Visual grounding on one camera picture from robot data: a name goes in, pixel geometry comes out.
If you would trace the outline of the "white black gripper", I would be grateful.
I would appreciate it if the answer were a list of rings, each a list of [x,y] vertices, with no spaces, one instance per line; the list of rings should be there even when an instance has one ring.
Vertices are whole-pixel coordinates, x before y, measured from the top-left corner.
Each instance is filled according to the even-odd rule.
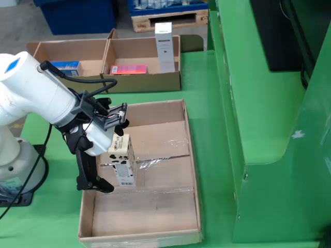
[[[112,144],[113,131],[118,136],[124,135],[124,129],[129,126],[129,120],[117,125],[115,129],[105,131],[90,118],[66,119],[55,123],[55,127],[62,134],[70,152],[76,156],[79,175],[77,190],[96,190],[101,193],[112,193],[112,186],[97,172],[95,156],[108,151]]]

